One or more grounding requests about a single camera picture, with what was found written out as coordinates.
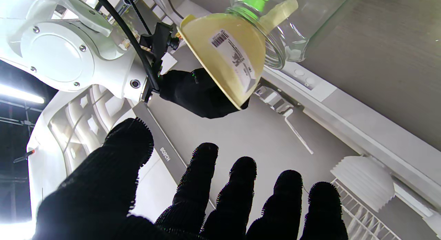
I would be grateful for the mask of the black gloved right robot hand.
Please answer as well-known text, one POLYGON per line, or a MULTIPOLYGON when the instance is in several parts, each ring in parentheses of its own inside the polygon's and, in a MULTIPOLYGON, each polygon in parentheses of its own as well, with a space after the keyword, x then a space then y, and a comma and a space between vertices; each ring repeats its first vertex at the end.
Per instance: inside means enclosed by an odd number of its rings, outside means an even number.
POLYGON ((239 111, 204 68, 192 72, 170 70, 158 84, 162 99, 199 117, 216 119, 239 111))

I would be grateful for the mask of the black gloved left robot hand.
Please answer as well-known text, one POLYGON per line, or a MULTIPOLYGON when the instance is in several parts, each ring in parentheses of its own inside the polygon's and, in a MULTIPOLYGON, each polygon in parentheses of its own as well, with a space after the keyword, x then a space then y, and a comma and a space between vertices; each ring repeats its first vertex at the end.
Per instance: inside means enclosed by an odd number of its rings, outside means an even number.
POLYGON ((241 157, 208 217, 218 147, 202 143, 178 184, 172 205, 153 223, 134 207, 139 169, 153 153, 153 136, 139 118, 109 131, 90 155, 39 205, 34 240, 296 240, 302 214, 302 176, 283 171, 263 214, 247 227, 257 165, 241 157))

